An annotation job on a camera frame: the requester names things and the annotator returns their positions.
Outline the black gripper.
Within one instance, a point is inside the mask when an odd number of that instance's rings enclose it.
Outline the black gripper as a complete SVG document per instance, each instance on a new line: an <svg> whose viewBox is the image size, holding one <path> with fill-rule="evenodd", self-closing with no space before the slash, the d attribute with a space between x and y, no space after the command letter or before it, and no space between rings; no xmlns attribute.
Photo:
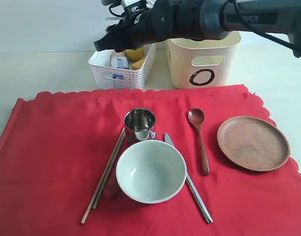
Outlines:
<svg viewBox="0 0 301 236"><path fill-rule="evenodd" d="M143 45L160 42L156 27L160 19L160 9L133 7L124 9L126 19L116 24L108 25L106 35L94 42L98 52L115 50L122 52L126 49L137 49Z"/></svg>

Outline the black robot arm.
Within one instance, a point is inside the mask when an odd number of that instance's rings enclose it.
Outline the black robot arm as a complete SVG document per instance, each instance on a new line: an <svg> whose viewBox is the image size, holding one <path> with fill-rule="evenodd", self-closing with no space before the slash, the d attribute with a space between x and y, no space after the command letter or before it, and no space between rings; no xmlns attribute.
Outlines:
<svg viewBox="0 0 301 236"><path fill-rule="evenodd" d="M172 38L221 40L249 31L301 57L301 0L104 0L121 6L117 24L94 43L97 51L121 52Z"/></svg>

